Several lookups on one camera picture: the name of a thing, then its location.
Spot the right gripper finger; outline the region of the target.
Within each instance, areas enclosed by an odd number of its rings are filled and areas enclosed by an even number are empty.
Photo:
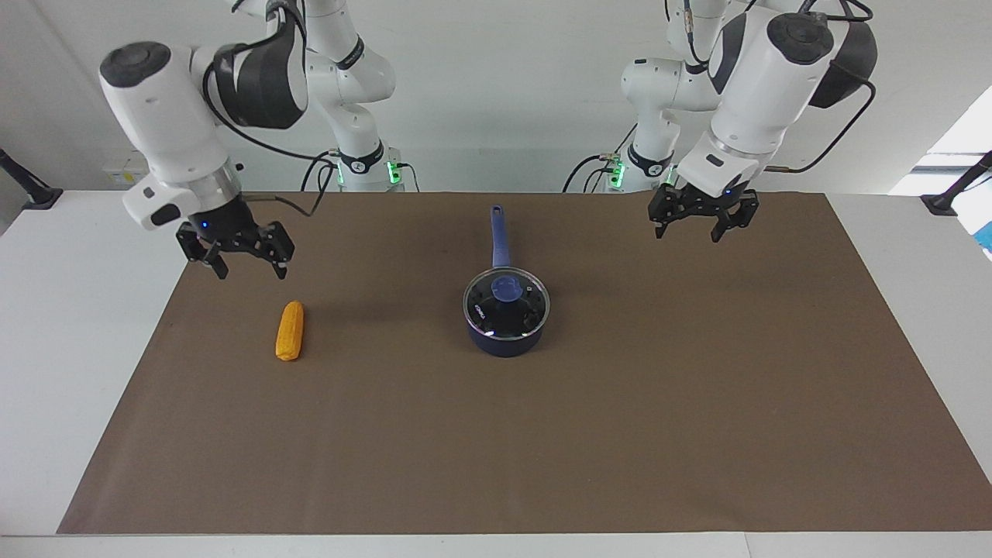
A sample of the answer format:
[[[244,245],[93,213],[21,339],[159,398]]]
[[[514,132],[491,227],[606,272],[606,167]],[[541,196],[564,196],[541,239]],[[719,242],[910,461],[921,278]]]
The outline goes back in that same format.
[[[228,276],[228,267],[223,260],[218,243],[210,243],[209,246],[205,246],[202,238],[195,232],[195,228],[191,223],[181,223],[178,226],[177,242],[184,252],[184,257],[189,262],[203,264],[209,269],[212,269],[218,279],[226,279]]]
[[[284,280],[288,274],[288,264],[295,253],[295,244],[283,223],[276,220],[269,225],[257,227],[249,243],[249,253],[268,262],[277,279]]]

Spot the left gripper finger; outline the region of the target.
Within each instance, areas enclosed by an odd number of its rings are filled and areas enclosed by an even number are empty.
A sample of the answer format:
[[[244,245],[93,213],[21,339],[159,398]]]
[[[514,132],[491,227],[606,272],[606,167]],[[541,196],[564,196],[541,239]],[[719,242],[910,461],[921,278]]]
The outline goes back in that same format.
[[[649,221],[655,226],[655,237],[665,236],[667,226],[680,219],[683,211],[680,204],[680,190],[655,190],[649,202]]]
[[[736,205],[717,209],[715,213],[717,220],[711,231],[711,241],[719,243],[724,234],[730,230],[748,227],[758,208],[758,194],[741,194]]]

